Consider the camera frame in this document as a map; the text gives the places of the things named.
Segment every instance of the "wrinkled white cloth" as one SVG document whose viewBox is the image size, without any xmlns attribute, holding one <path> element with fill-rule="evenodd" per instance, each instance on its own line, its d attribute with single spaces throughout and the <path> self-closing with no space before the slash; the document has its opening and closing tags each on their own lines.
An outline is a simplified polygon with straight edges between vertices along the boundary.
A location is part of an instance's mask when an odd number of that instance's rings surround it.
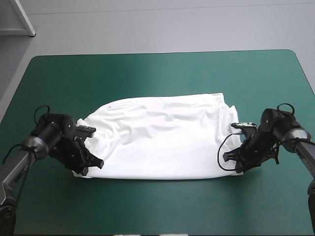
<svg viewBox="0 0 315 236">
<path fill-rule="evenodd" d="M 138 97 L 101 106 L 78 124 L 96 128 L 86 147 L 104 160 L 102 169 L 90 167 L 86 177 L 124 179 L 202 179 L 234 175 L 220 169 L 217 151 L 238 122 L 234 106 L 222 93 L 174 97 Z M 231 136 L 221 148 L 241 145 Z"/>
</svg>

